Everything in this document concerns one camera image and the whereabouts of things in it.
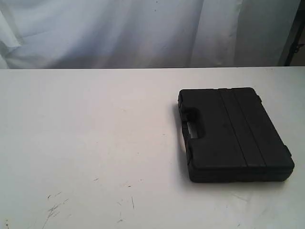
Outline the black metal stand pole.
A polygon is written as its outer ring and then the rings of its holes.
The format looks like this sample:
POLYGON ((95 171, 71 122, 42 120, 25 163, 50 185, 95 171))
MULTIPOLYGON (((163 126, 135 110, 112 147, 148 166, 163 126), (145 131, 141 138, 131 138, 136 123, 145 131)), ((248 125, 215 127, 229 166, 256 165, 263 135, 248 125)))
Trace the black metal stand pole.
POLYGON ((289 37, 289 51, 285 66, 305 65, 305 1, 301 0, 297 9, 289 37))

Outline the white backdrop curtain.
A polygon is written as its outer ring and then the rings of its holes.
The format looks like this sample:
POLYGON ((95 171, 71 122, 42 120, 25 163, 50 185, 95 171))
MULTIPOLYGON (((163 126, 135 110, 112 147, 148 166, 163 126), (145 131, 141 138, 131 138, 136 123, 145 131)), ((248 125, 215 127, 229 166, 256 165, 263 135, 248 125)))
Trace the white backdrop curtain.
POLYGON ((298 0, 3 0, 2 69, 276 66, 298 0))

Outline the black plastic carry case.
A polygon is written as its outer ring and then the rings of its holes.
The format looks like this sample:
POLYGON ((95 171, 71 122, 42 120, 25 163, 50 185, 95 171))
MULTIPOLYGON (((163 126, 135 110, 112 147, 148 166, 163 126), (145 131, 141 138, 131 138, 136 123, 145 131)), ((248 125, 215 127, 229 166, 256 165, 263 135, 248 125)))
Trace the black plastic carry case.
POLYGON ((195 183, 282 182, 295 167, 251 87, 182 89, 178 109, 195 183))

